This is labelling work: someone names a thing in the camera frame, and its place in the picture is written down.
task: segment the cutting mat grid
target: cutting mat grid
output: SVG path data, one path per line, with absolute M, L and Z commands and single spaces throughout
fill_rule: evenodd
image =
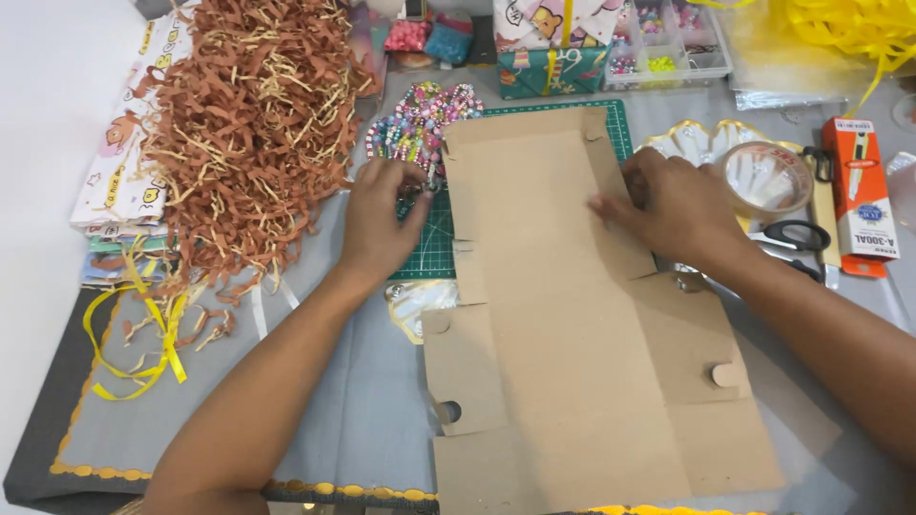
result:
M 531 105 L 526 107 L 499 107 L 485 109 L 484 117 L 511 115 L 513 113 L 530 113 L 534 111 L 550 111 L 564 107 L 605 107 L 607 109 L 607 134 L 614 144 L 617 160 L 623 162 L 633 154 L 633 143 L 630 141 L 627 114 L 624 111 L 622 100 L 594 100 L 591 102 L 575 102 L 569 104 Z M 409 211 L 405 204 L 398 206 L 398 217 L 403 217 Z M 420 242 L 408 257 L 404 266 L 395 272 L 391 279 L 454 279 L 455 266 L 452 255 L 452 240 L 454 228 L 452 225 L 452 203 L 449 200 L 448 188 L 439 192 L 432 201 L 430 214 L 426 219 L 426 226 L 420 236 Z

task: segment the hand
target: hand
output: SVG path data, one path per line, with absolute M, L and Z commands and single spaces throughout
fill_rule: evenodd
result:
M 420 167 L 389 159 L 372 159 L 357 172 L 337 268 L 344 277 L 355 279 L 356 288 L 365 296 L 398 271 L 420 241 L 432 193 L 417 197 L 403 224 L 395 214 L 395 204 L 404 185 L 425 181 Z
M 721 257 L 750 248 L 759 252 L 738 225 L 711 165 L 697 169 L 646 147 L 624 163 L 623 173 L 633 203 L 593 195 L 588 205 L 657 254 L 710 273 Z

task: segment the clear tape roll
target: clear tape roll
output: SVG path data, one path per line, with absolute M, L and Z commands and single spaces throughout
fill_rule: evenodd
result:
M 742 143 L 719 161 L 735 211 L 772 222 L 811 201 L 812 171 L 791 150 L 762 141 Z

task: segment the orange box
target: orange box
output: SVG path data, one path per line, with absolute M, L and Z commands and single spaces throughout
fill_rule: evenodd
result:
M 843 271 L 887 277 L 883 263 L 900 257 L 875 126 L 835 116 L 821 129 L 834 160 L 834 207 Z

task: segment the plastic compartment box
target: plastic compartment box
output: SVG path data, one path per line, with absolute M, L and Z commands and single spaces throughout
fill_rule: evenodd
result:
M 701 28 L 680 28 L 674 5 L 679 9 L 699 7 Z M 659 9 L 662 29 L 658 33 L 642 33 L 638 11 L 644 7 Z M 610 50 L 602 91 L 702 86 L 732 70 L 722 29 L 709 7 L 686 0 L 631 0 L 628 9 L 626 24 L 618 26 L 615 34 L 627 36 L 629 45 Z M 649 71 L 649 60 L 665 56 L 671 58 L 674 70 Z M 611 72 L 614 59 L 622 58 L 635 62 L 634 73 Z

